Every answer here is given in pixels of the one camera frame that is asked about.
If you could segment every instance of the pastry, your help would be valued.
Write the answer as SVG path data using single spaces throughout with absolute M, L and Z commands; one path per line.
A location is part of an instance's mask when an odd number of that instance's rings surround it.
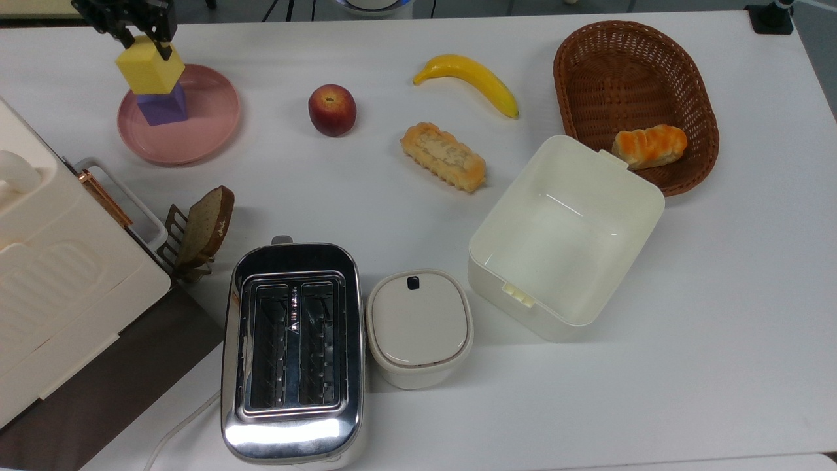
M 686 133 L 678 127 L 660 124 L 650 129 L 621 131 L 612 154 L 628 163 L 631 170 L 659 167 L 683 157 Z
M 485 160 L 433 123 L 410 127 L 401 146 L 416 163 L 458 189 L 473 193 L 485 182 Z

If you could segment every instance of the yellow sponge block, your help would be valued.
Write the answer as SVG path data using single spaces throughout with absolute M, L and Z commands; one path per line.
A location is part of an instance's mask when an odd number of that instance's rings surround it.
M 131 91 L 137 95 L 169 93 L 186 69 L 172 46 L 172 56 L 163 60 L 148 36 L 137 36 L 134 44 L 116 58 Z

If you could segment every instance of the apple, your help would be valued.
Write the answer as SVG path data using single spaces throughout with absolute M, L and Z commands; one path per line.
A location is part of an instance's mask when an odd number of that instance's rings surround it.
M 337 137 L 346 134 L 355 125 L 357 105 L 348 90 L 327 84 L 311 93 L 308 114 L 317 131 Z

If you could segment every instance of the stainless steel toaster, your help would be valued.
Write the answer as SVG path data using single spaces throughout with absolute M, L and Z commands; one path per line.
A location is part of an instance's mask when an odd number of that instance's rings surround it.
M 355 262 L 331 244 L 251 251 L 230 283 L 221 386 L 227 447 L 251 463 L 337 469 L 366 446 Z

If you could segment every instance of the wicker basket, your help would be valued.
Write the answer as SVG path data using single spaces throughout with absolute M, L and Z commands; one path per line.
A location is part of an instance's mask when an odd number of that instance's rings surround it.
M 665 196 L 697 186 L 715 165 L 718 127 L 695 62 L 674 40 L 630 21 L 589 24 L 561 44 L 553 67 L 564 131 L 610 151 L 619 131 L 658 124 L 686 133 L 683 157 L 636 173 Z

